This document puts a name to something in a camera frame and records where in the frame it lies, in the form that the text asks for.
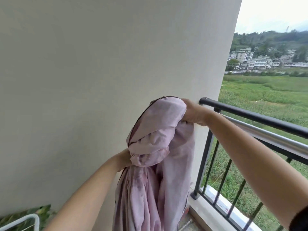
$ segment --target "forearm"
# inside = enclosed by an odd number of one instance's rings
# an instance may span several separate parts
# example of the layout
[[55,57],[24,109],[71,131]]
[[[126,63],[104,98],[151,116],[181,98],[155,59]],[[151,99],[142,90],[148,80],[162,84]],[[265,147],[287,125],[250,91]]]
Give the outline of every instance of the forearm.
[[64,204],[45,230],[92,230],[117,171],[114,158],[106,161]]
[[204,110],[204,118],[254,192],[288,228],[296,213],[308,205],[306,178],[222,115]]

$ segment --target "bundled fabric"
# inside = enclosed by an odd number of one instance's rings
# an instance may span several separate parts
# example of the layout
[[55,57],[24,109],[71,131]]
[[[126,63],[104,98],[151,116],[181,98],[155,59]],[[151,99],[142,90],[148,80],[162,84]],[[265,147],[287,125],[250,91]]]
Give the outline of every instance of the bundled fabric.
[[132,166],[115,194],[114,231],[175,231],[185,209],[194,126],[181,121],[186,104],[163,97],[150,104],[128,135]]

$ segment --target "hand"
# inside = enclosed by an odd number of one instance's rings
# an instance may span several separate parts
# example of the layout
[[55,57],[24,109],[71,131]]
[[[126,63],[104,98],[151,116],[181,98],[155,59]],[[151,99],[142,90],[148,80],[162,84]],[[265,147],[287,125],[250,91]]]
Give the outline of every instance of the hand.
[[120,153],[116,154],[115,156],[112,157],[112,159],[114,159],[116,163],[118,172],[123,170],[125,167],[129,167],[132,165],[131,155],[128,149],[125,149]]
[[182,121],[197,123],[201,126],[206,126],[207,116],[211,110],[192,102],[189,99],[182,99],[186,104],[186,112],[182,118]]

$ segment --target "cloudy sky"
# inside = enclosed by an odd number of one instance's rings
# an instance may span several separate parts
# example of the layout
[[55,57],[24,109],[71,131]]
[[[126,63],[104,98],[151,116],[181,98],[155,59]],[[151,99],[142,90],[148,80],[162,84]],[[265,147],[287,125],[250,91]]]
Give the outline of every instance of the cloudy sky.
[[308,0],[243,0],[235,32],[308,30]]

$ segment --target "floor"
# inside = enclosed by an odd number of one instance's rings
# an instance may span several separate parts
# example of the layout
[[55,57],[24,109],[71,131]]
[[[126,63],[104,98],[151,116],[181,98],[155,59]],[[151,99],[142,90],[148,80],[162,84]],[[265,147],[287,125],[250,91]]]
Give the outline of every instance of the floor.
[[203,231],[190,214],[187,214],[179,223],[179,231]]

